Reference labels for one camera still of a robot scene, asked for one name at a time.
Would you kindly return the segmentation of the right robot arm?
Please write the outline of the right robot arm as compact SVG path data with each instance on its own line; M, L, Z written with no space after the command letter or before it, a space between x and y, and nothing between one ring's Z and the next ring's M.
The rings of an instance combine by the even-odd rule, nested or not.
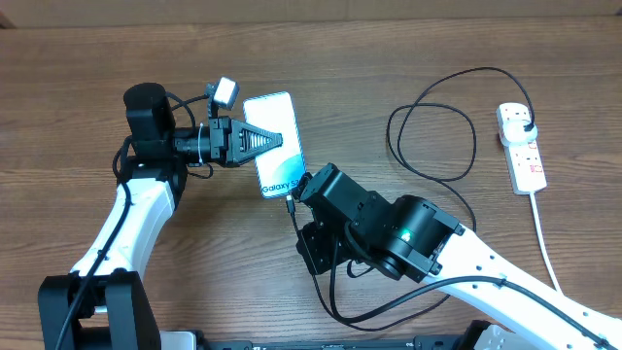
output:
M479 309L539 349L618 349L621 321L556 292L503 258L432 202L403 195L389 202L329 163L295 181L295 200L313 220L296 243L311 275L365 263L419 288L360 316L357 324L438 290Z

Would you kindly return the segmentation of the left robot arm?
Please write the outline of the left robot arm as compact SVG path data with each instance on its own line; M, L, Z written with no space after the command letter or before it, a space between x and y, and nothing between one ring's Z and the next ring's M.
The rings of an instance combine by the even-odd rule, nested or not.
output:
M237 167L283 144L279 133L221 117L239 86L227 78L207 86L207 123L176 125L189 103L157 83L124 96L131 133L113 158L117 197L85 255L64 275L48 276L38 292L48 349L202 349L200 331L159 329L143 278L156 239L173 216L190 168Z

